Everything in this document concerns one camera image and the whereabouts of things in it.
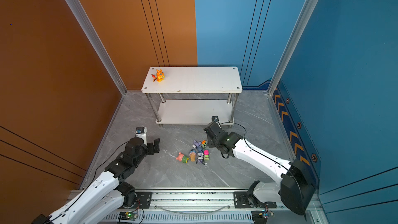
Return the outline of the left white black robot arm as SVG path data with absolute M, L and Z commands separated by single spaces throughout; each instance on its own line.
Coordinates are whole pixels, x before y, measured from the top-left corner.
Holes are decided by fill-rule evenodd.
M 130 177 L 146 156 L 160 152 L 160 139 L 145 143 L 134 137 L 125 142 L 124 151 L 71 201 L 49 216 L 36 217 L 34 224 L 97 224 L 106 215 L 124 204 L 133 205 L 135 188 L 125 180 Z

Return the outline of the purple bat toy figure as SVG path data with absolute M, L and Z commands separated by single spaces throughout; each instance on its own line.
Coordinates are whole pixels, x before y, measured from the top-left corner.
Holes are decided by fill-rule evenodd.
M 203 147 L 200 142 L 194 141 L 192 147 L 197 149 L 199 153 L 203 153 Z

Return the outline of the orange fox toy figure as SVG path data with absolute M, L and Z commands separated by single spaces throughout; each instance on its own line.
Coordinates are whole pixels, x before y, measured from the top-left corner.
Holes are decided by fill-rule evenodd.
M 156 74 L 152 74 L 154 82 L 162 82 L 165 79 L 165 75 L 162 69 L 156 69 Z

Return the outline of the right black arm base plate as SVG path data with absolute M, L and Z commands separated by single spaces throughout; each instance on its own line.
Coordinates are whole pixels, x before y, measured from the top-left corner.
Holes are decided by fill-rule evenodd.
M 277 208 L 276 202 L 260 202 L 253 194 L 236 191 L 234 195 L 235 208 Z

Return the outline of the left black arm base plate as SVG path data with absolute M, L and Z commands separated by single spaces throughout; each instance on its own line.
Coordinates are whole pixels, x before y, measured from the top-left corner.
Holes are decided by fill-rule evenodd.
M 152 200 L 152 192 L 134 192 L 125 196 L 122 208 L 126 209 L 136 209 L 136 208 L 150 208 L 150 203 Z

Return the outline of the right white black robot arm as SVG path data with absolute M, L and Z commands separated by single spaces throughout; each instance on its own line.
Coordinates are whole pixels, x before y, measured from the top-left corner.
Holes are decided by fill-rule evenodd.
M 267 201 L 280 200 L 295 214 L 306 216 L 306 209 L 316 191 L 308 165 L 300 160 L 293 162 L 276 157 L 246 140 L 235 132 L 228 133 L 212 121 L 204 128 L 209 147 L 217 148 L 222 156 L 237 158 L 265 173 L 274 182 L 274 187 L 256 180 L 246 192 L 251 207 L 266 206 Z

